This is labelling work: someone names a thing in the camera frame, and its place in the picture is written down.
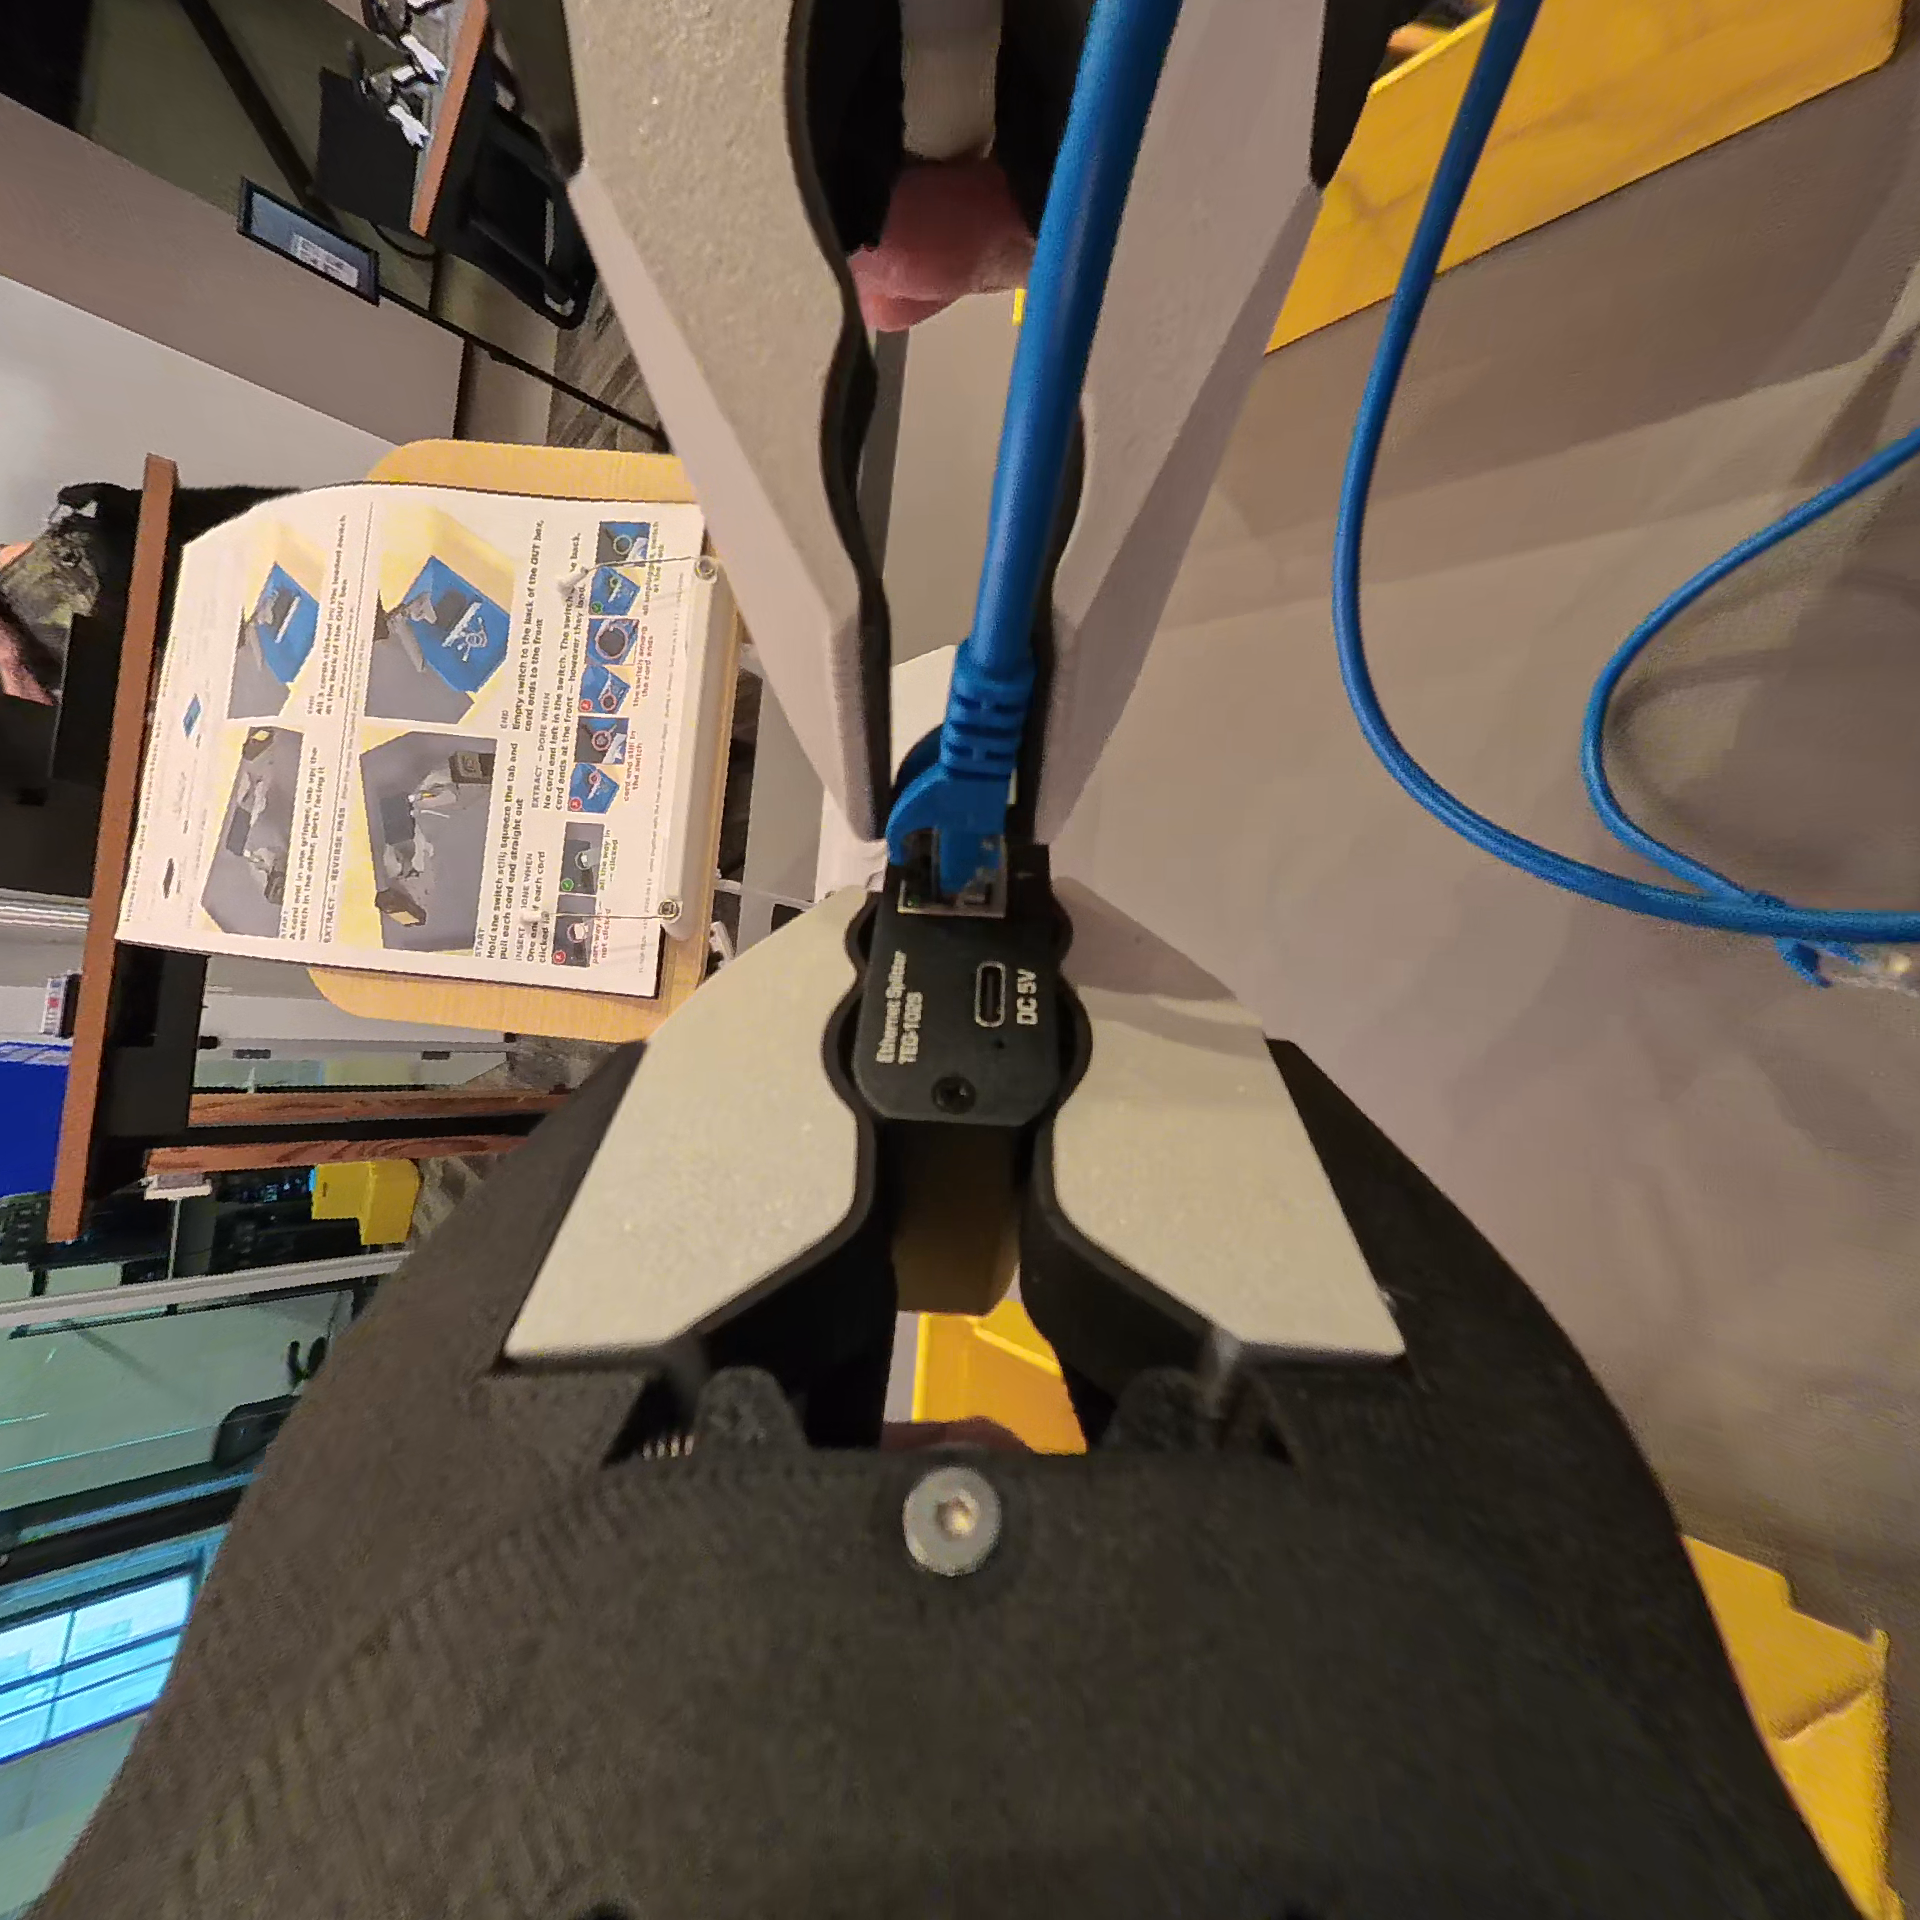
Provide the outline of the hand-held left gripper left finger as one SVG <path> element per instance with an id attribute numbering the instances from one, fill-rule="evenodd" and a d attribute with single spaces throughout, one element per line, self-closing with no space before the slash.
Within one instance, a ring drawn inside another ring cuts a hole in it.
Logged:
<path id="1" fill-rule="evenodd" d="M 872 908 L 813 905 L 642 1043 L 506 1332 L 509 1368 L 644 1373 L 685 1414 L 749 1368 L 813 1441 L 879 1441 L 891 1254 L 876 1122 L 843 1046 Z"/>

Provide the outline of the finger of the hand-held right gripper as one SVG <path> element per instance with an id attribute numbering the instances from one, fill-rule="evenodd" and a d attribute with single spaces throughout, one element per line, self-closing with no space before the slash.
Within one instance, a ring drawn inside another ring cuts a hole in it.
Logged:
<path id="1" fill-rule="evenodd" d="M 813 13 L 566 2 L 570 197 L 786 722 L 875 842 L 893 621 L 856 484 L 876 364 L 806 127 Z"/>
<path id="2" fill-rule="evenodd" d="M 1322 191 L 1320 2 L 1183 4 L 1117 232 L 1052 575 L 1032 827 L 1056 837 L 1140 679 Z"/>

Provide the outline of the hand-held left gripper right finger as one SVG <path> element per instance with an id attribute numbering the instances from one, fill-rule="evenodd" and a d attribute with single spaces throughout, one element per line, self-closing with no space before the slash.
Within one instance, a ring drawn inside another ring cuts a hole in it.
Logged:
<path id="1" fill-rule="evenodd" d="M 1142 1378 L 1213 1417 L 1266 1363 L 1384 1370 L 1406 1338 L 1260 1018 L 1058 883 L 1068 1066 L 1023 1204 L 1023 1308 L 1089 1450 Z"/>

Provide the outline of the black ethernet splitter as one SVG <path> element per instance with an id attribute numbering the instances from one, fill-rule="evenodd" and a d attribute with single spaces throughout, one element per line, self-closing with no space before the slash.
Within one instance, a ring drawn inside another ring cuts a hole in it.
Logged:
<path id="1" fill-rule="evenodd" d="M 1065 1092 L 1070 922 L 1043 848 L 1006 848 L 985 895 L 941 899 L 936 875 L 929 856 L 885 868 L 849 933 L 832 1046 L 876 1147 L 896 1305 L 981 1317 L 1017 1278 L 1037 1137 Z"/>

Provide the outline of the yellow plastic bin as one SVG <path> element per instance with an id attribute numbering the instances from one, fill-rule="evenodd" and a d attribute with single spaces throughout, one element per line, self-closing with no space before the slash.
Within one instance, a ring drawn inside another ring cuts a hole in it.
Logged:
<path id="1" fill-rule="evenodd" d="M 1086 1450 L 1065 1372 L 1017 1297 L 987 1313 L 911 1313 L 894 1370 L 915 1424 L 991 1422 L 1041 1454 Z M 1862 1916 L 1906 1907 L 1890 1869 L 1888 1638 L 1802 1612 L 1784 1574 L 1686 1537 L 1746 1710 Z"/>
<path id="2" fill-rule="evenodd" d="M 1896 56 L 1914 9 L 1905 2 L 1543 4 L 1442 269 L 1878 72 Z M 1393 293 L 1491 17 L 1477 12 L 1369 90 L 1270 351 Z"/>

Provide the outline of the person's right hand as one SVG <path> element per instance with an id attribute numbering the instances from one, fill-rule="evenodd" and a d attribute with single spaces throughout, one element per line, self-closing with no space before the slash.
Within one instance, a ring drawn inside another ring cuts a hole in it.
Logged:
<path id="1" fill-rule="evenodd" d="M 1028 283 L 1037 238 L 995 154 L 912 155 L 893 185 L 876 243 L 849 267 L 863 321 L 894 334 L 954 304 Z"/>

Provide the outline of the small yellow bin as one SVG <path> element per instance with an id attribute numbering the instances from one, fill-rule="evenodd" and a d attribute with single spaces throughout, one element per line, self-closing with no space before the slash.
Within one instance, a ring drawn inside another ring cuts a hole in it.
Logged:
<path id="1" fill-rule="evenodd" d="M 411 1160 L 330 1161 L 310 1172 L 316 1222 L 350 1224 L 366 1248 L 409 1241 L 420 1204 L 420 1166 Z"/>

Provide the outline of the printed instruction sheet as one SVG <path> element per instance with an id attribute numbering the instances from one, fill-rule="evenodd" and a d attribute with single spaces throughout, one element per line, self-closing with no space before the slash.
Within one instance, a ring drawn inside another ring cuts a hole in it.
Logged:
<path id="1" fill-rule="evenodd" d="M 688 500 L 284 494 L 187 539 L 116 933 L 652 998 L 725 580 Z"/>

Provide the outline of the dark wooden desk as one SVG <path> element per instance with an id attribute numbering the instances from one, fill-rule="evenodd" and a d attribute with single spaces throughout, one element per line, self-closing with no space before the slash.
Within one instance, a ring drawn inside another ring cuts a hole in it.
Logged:
<path id="1" fill-rule="evenodd" d="M 48 1193 L 50 1241 L 81 1238 L 99 1202 L 142 1177 L 495 1156 L 564 1103 L 564 1092 L 445 1086 L 196 1090 L 208 959 L 116 933 L 163 625 L 180 570 L 178 495 L 178 466 L 149 453 Z"/>

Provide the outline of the blue plastic bin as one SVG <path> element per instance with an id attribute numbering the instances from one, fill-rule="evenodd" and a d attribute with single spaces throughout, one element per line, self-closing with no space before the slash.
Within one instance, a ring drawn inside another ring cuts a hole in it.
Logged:
<path id="1" fill-rule="evenodd" d="M 3 1040 L 5 1200 L 55 1184 L 72 1043 L 52 1035 Z"/>

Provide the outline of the black wall sign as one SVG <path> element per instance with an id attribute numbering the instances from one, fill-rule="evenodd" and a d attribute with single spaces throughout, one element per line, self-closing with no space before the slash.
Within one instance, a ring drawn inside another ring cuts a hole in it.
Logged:
<path id="1" fill-rule="evenodd" d="M 254 245 L 309 276 L 323 277 L 369 306 L 381 304 L 378 252 L 254 179 L 240 185 L 237 227 Z"/>

